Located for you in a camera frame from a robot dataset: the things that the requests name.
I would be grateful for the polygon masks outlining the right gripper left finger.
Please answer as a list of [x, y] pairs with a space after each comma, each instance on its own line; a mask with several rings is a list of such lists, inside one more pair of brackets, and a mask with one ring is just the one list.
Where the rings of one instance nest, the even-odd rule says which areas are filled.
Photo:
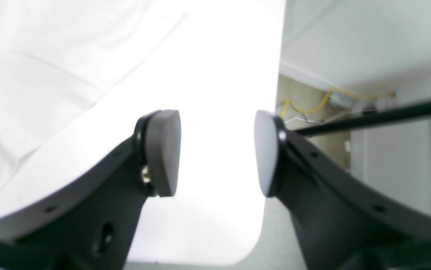
[[0, 218], [0, 269], [121, 270], [147, 198], [173, 197], [181, 117], [158, 110], [68, 186]]

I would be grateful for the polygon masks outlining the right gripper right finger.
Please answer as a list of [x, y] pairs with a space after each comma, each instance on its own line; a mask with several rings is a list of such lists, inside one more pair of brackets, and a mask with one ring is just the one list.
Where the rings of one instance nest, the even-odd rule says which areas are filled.
[[361, 183], [267, 111], [255, 115], [262, 193], [291, 214], [310, 270], [431, 270], [431, 217]]

